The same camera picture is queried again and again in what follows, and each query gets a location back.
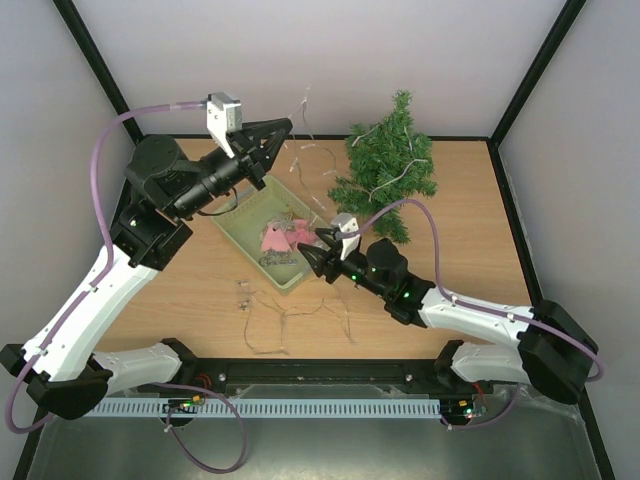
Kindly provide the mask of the light green plastic basket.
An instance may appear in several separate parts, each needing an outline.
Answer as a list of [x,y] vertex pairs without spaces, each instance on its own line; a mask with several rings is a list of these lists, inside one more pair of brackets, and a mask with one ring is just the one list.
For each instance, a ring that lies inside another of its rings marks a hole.
[[296,218],[307,220],[313,232],[318,227],[325,228],[327,222],[276,178],[268,175],[264,182],[266,187],[262,190],[250,187],[239,193],[235,208],[230,212],[217,212],[213,222],[272,286],[286,296],[306,279],[311,268],[299,251],[292,252],[298,260],[296,265],[261,267],[258,264],[264,254],[260,251],[261,233],[281,212],[291,212]]

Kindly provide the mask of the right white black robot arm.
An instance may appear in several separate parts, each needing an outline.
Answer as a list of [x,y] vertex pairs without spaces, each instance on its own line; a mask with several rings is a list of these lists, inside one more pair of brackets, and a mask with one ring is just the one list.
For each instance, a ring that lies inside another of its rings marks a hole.
[[407,259],[388,239],[360,252],[353,239],[337,240],[332,229],[317,229],[322,246],[301,243],[299,252],[314,273],[333,283],[350,278],[381,298],[385,310],[404,325],[457,331],[480,344],[451,341],[439,356],[436,379],[455,392],[486,381],[534,387],[568,405],[580,400],[597,345],[558,303],[499,305],[444,294],[408,269]]

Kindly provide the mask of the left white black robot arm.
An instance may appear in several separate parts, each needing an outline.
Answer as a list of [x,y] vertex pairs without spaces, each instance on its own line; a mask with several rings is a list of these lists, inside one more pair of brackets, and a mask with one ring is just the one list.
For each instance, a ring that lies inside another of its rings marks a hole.
[[197,161],[169,135],[150,135],[135,147],[125,169],[130,202],[108,230],[83,284],[37,336],[1,351],[2,365],[40,408],[74,420],[122,390],[192,382],[197,358],[175,338],[115,353],[95,347],[126,304],[189,239],[188,221],[244,180],[264,188],[291,130],[288,118],[247,122],[224,134],[225,148]]

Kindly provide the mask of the small green christmas tree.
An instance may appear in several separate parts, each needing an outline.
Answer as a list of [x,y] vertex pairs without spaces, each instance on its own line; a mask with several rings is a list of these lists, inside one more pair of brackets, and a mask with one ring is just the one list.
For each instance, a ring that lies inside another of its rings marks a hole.
[[436,194],[432,139],[414,126],[412,99],[411,92],[399,90],[393,109],[377,123],[351,127],[348,173],[328,190],[337,211],[368,220],[398,200]]

